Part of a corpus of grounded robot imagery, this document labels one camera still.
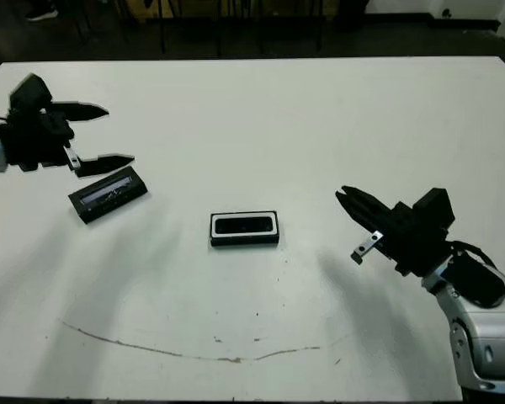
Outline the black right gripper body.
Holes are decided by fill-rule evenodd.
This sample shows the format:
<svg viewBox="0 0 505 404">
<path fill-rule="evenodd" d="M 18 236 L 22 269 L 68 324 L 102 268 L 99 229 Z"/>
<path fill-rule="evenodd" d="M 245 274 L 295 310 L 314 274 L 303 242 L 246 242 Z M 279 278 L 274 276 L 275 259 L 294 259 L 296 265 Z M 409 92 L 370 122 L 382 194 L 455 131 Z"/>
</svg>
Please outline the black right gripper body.
<svg viewBox="0 0 505 404">
<path fill-rule="evenodd" d="M 391 210 L 391 224 L 374 243 L 374 249 L 396 263 L 396 271 L 406 276 L 428 274 L 449 255 L 446 237 L 455 221 L 449 203 L 396 203 Z"/>
</svg>

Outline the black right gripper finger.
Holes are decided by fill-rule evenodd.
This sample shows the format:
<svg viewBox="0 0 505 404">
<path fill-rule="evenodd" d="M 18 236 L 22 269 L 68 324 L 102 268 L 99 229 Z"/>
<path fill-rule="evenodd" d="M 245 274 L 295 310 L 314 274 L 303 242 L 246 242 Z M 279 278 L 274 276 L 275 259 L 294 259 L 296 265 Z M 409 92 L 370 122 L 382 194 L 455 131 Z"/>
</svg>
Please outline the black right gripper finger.
<svg viewBox="0 0 505 404">
<path fill-rule="evenodd" d="M 351 186 L 341 187 L 341 206 L 367 231 L 386 231 L 391 224 L 391 210 L 373 195 Z"/>
<path fill-rule="evenodd" d="M 364 191 L 336 191 L 336 198 L 349 216 L 369 232 L 380 229 L 381 202 Z"/>
</svg>

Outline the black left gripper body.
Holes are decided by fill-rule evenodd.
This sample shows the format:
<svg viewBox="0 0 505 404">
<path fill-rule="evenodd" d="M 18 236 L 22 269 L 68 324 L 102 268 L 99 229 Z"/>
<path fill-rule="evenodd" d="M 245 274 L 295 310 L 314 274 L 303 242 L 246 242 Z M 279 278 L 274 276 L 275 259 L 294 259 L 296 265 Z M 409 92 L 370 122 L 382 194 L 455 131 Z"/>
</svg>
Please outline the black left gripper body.
<svg viewBox="0 0 505 404">
<path fill-rule="evenodd" d="M 72 150 L 74 131 L 69 122 L 79 120 L 77 107 L 10 108 L 2 123 L 2 168 L 21 167 L 34 171 L 38 166 L 81 167 Z"/>
</svg>

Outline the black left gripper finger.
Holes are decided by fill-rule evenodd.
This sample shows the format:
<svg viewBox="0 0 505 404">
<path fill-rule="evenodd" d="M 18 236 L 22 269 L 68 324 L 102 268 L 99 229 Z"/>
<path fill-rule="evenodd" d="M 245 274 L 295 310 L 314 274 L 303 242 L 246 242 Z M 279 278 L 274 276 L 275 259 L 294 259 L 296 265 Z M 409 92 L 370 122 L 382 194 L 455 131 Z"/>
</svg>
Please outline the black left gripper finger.
<svg viewBox="0 0 505 404">
<path fill-rule="evenodd" d="M 97 104 L 80 102 L 55 102 L 48 106 L 48 110 L 61 114 L 66 120 L 73 122 L 95 120 L 109 114 L 107 109 Z"/>
<path fill-rule="evenodd" d="M 135 161 L 134 156 L 112 154 L 98 156 L 94 159 L 79 160 L 79 166 L 74 169 L 78 177 L 91 177 L 113 172 Z"/>
</svg>

